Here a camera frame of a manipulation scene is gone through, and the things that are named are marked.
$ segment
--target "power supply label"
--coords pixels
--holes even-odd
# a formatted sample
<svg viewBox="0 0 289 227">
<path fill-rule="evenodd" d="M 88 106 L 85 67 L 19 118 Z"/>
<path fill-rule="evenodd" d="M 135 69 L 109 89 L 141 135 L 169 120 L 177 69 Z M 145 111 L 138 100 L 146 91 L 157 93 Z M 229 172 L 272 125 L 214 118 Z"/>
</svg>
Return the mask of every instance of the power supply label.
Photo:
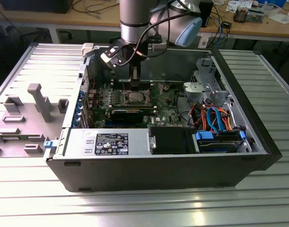
<svg viewBox="0 0 289 227">
<path fill-rule="evenodd" d="M 129 135 L 127 133 L 103 133 L 96 137 L 96 155 L 128 155 Z"/>
</svg>

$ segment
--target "cable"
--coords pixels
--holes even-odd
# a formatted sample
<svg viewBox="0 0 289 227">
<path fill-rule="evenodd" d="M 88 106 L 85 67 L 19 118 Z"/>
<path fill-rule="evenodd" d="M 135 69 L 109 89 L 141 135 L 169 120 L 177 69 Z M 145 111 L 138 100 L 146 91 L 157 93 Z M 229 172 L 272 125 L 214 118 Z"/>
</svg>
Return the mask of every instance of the cable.
<svg viewBox="0 0 289 227">
<path fill-rule="evenodd" d="M 94 87 L 95 87 L 95 84 L 96 84 L 96 80 L 95 80 L 95 77 L 94 77 L 94 84 L 93 84 L 93 87 L 92 87 L 92 89 L 91 89 L 91 94 L 93 93 L 93 90 L 94 90 Z"/>
<path fill-rule="evenodd" d="M 216 112 L 216 116 L 217 116 L 216 118 L 217 118 L 217 120 L 218 120 L 218 126 L 219 126 L 220 131 L 225 131 L 224 126 L 223 126 L 223 124 L 222 124 L 222 122 L 221 122 L 221 115 L 220 115 L 218 109 L 215 108 L 215 107 L 210 107 L 210 108 L 208 109 L 208 111 L 207 111 L 207 122 L 208 122 L 209 126 L 210 126 L 215 132 L 218 132 L 217 129 L 215 128 L 215 126 L 213 126 L 212 123 L 211 123 L 211 121 L 210 121 L 210 113 L 211 113 L 212 110 L 214 110 L 214 111 Z"/>
<path fill-rule="evenodd" d="M 288 46 L 285 48 L 285 51 L 284 51 L 284 54 L 281 56 L 280 60 L 279 60 L 279 63 L 277 65 L 277 69 L 280 70 L 282 68 L 282 66 L 285 64 L 285 61 L 288 59 L 289 57 L 289 52 L 288 52 L 288 49 L 289 49 L 289 44 Z"/>
<path fill-rule="evenodd" d="M 222 121 L 225 123 L 226 130 L 229 131 L 228 124 L 226 123 L 226 121 L 224 119 L 222 119 Z"/>
<path fill-rule="evenodd" d="M 171 73 L 171 74 L 169 74 L 168 77 L 164 80 L 164 82 L 167 82 L 168 78 L 170 78 L 171 76 L 178 76 L 178 77 L 179 77 L 180 79 L 182 79 L 182 81 L 183 81 L 183 77 L 182 77 L 180 74 L 178 74 L 178 73 Z"/>
<path fill-rule="evenodd" d="M 221 10 L 221 7 L 222 7 L 222 6 L 225 6 L 225 5 L 228 6 L 228 11 L 222 11 L 222 10 Z M 226 16 L 228 13 L 233 12 L 233 11 L 230 11 L 229 7 L 231 7 L 232 10 L 234 10 L 234 8 L 233 8 L 232 6 L 230 6 L 230 5 L 228 5 L 228 4 L 223 4 L 222 6 L 219 7 L 219 11 L 222 12 L 222 13 L 225 13 L 225 14 L 223 15 L 223 17 L 226 18 L 225 16 Z"/>
<path fill-rule="evenodd" d="M 219 25 L 219 29 L 220 29 L 220 36 L 219 36 L 219 39 L 218 41 L 216 42 L 216 47 L 219 45 L 219 41 L 221 40 L 221 35 L 222 35 L 222 26 L 221 26 L 221 23 L 218 19 L 214 18 L 214 17 L 211 17 L 211 19 L 214 19 L 218 25 Z"/>
<path fill-rule="evenodd" d="M 1 10 L 0 10 L 0 14 L 3 16 L 3 18 L 5 18 L 6 21 L 8 21 L 18 31 L 21 37 L 23 37 L 28 43 L 30 42 L 27 38 L 23 36 L 23 34 L 19 31 L 19 29 L 15 25 L 13 25 L 13 23 L 2 13 Z"/>
<path fill-rule="evenodd" d="M 167 18 L 169 18 L 169 17 L 170 17 L 170 15 L 169 15 L 169 7 L 167 7 Z M 167 49 L 168 49 L 170 32 L 171 32 L 171 22 L 170 22 L 170 20 L 168 20 L 167 41 L 166 41 L 165 49 L 162 52 L 157 53 L 157 54 L 153 54 L 153 55 L 144 55 L 143 54 L 141 56 L 145 57 L 145 58 L 155 58 L 155 57 L 158 57 L 158 56 L 164 54 L 167 51 Z"/>
<path fill-rule="evenodd" d="M 75 5 L 76 5 L 77 3 L 79 3 L 79 2 L 81 2 L 81 1 L 83 1 L 83 0 L 78 0 L 78 1 L 76 1 L 75 3 L 73 3 L 73 5 L 72 5 L 73 10 L 75 10 L 75 11 L 77 11 L 77 12 L 79 12 L 79 13 L 95 13 L 95 12 L 99 12 L 99 11 L 102 11 L 102 10 L 105 10 L 105 9 L 108 9 L 108 8 L 111 8 L 111 7 L 114 7 L 114 6 L 118 6 L 118 5 L 119 5 L 119 3 L 117 3 L 117 4 L 114 4 L 114 5 L 111 5 L 111 6 L 108 6 L 108 7 L 104 7 L 104 8 L 102 8 L 102 9 L 97 9 L 97 10 L 94 10 L 94 11 L 81 11 L 81 10 L 75 8 Z"/>
<path fill-rule="evenodd" d="M 177 98 L 176 98 L 176 110 L 177 110 L 178 115 L 181 117 L 181 119 L 183 119 L 185 122 L 187 122 L 187 125 L 189 126 L 188 120 L 185 119 L 185 118 L 182 116 L 183 113 L 189 113 L 189 111 L 184 111 L 184 112 L 180 113 L 180 112 L 179 112 L 179 109 L 178 109 L 178 98 L 179 98 L 179 94 L 180 94 L 180 92 L 181 92 L 182 89 L 183 89 L 183 86 L 181 87 L 181 89 L 179 90 L 179 92 L 178 92 L 178 94 L 177 94 Z"/>
<path fill-rule="evenodd" d="M 224 4 L 224 0 L 212 0 L 212 2 L 217 6 L 222 6 Z"/>
<path fill-rule="evenodd" d="M 222 18 L 222 16 L 220 16 L 220 14 L 219 14 L 219 12 L 218 12 L 218 9 L 216 8 L 215 5 L 213 5 L 213 8 L 216 10 L 216 13 L 214 13 L 214 12 L 211 12 L 211 13 L 217 15 L 217 16 L 218 16 L 218 21 L 219 21 L 220 23 L 222 23 L 222 22 L 223 22 L 223 18 Z M 207 46 L 207 48 L 209 48 L 211 44 L 212 44 L 212 47 L 214 46 L 214 44 L 215 44 L 215 43 L 214 43 L 214 40 L 215 40 L 215 38 L 217 37 L 217 34 L 219 33 L 219 27 L 217 27 L 217 28 L 218 28 L 218 31 L 216 32 L 214 38 L 212 39 L 212 41 L 210 42 L 210 44 Z"/>
<path fill-rule="evenodd" d="M 103 5 L 106 3 L 106 0 L 102 0 L 103 2 L 102 3 L 99 3 L 99 4 L 92 4 L 92 5 L 89 5 L 89 6 L 86 6 L 86 0 L 83 0 L 83 6 L 84 6 L 84 10 L 87 11 L 87 14 L 90 15 L 90 16 L 93 16 L 93 17 L 96 17 L 98 19 L 101 19 L 100 17 L 100 13 L 99 12 L 94 12 L 93 14 L 89 13 L 89 8 L 92 7 L 92 6 L 100 6 L 100 5 Z"/>
<path fill-rule="evenodd" d="M 190 11 L 187 11 L 187 12 L 185 12 L 185 13 L 182 13 L 182 14 L 179 14 L 179 15 L 176 15 L 176 16 L 168 17 L 168 18 L 165 18 L 165 19 L 163 19 L 163 20 L 160 20 L 160 21 L 154 23 L 153 25 L 149 26 L 147 29 L 145 29 L 145 31 L 144 31 L 144 32 L 142 33 L 142 35 L 140 36 L 140 39 L 139 39 L 139 41 L 137 42 L 137 45 L 136 45 L 136 47 L 134 48 L 134 52 L 133 52 L 133 54 L 131 55 L 131 57 L 130 57 L 125 63 L 118 64 L 118 66 L 119 66 L 119 67 L 125 66 L 125 65 L 127 65 L 127 64 L 132 60 L 132 58 L 135 56 L 135 54 L 136 54 L 136 52 L 137 52 L 137 50 L 138 50 L 138 48 L 139 48 L 139 46 L 140 46 L 140 43 L 141 43 L 142 39 L 144 38 L 145 34 L 146 34 L 151 28 L 153 28 L 153 27 L 155 27 L 155 26 L 157 26 L 157 25 L 160 25 L 160 24 L 162 24 L 162 23 L 164 23 L 164 22 L 166 22 L 166 21 L 173 20 L 173 19 L 177 19 L 177 18 L 180 18 L 180 17 L 184 17 L 184 16 L 186 16 L 186 15 L 189 15 L 190 13 L 191 13 Z"/>
<path fill-rule="evenodd" d="M 233 129 L 230 126 L 230 118 L 229 117 L 228 117 L 228 126 L 229 126 L 229 129 L 232 131 Z"/>
</svg>

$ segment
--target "computer tower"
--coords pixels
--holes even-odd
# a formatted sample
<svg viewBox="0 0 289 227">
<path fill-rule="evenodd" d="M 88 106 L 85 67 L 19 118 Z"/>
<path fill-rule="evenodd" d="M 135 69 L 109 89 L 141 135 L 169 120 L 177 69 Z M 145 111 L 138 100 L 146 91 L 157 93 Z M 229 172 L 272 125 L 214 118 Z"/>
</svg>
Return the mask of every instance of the computer tower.
<svg viewBox="0 0 289 227">
<path fill-rule="evenodd" d="M 201 11 L 201 19 L 202 19 L 202 26 L 201 27 L 207 27 L 207 24 L 209 22 L 210 18 L 210 12 L 212 10 L 213 6 L 212 0 L 201 0 L 199 4 L 199 9 Z"/>
<path fill-rule="evenodd" d="M 0 0 L 5 10 L 67 13 L 73 0 Z"/>
</svg>

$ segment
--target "blue drive bracket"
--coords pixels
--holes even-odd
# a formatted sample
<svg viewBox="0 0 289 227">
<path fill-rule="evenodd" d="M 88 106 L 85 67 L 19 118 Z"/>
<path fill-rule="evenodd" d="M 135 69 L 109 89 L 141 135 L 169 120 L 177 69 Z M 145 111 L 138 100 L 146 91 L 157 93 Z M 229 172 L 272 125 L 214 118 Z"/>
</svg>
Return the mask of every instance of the blue drive bracket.
<svg viewBox="0 0 289 227">
<path fill-rule="evenodd" d="M 196 140 L 213 140 L 214 136 L 211 131 L 198 131 L 195 134 Z"/>
<path fill-rule="evenodd" d="M 242 140 L 246 139 L 245 133 L 243 131 L 240 131 L 239 134 Z"/>
</svg>

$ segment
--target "wooden table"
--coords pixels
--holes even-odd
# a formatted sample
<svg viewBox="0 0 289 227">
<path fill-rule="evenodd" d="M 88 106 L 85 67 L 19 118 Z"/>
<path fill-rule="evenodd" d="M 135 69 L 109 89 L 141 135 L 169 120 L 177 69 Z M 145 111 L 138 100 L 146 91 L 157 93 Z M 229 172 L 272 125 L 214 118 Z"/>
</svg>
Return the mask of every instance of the wooden table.
<svg viewBox="0 0 289 227">
<path fill-rule="evenodd" d="M 97 0 L 87 0 L 87 5 L 95 4 Z M 106 2 L 102 6 L 95 6 L 92 9 L 101 9 L 116 4 L 116 1 Z M 78 3 L 75 8 L 84 11 L 82 2 Z M 254 40 L 270 40 L 270 41 L 289 41 L 289 24 L 283 25 L 273 21 L 267 17 L 263 23 L 233 22 L 233 13 L 226 14 L 226 6 L 217 6 L 219 14 L 224 16 L 224 20 L 231 22 L 232 27 L 229 37 L 237 39 L 254 39 Z M 77 30 L 93 30 L 93 31 L 120 31 L 119 6 L 115 6 L 101 11 L 100 17 L 96 18 L 86 13 L 76 12 L 70 9 L 67 14 L 42 13 L 42 12 L 23 12 L 23 11 L 4 11 L 0 5 L 0 9 L 4 15 L 15 26 L 27 27 L 43 27 L 48 28 L 53 43 L 59 43 L 57 29 L 77 29 Z M 3 16 L 0 14 L 0 25 L 9 26 Z M 212 20 L 209 21 L 206 28 L 201 28 L 198 36 L 201 36 L 199 47 L 205 47 L 208 38 L 215 35 L 217 27 Z"/>
</svg>

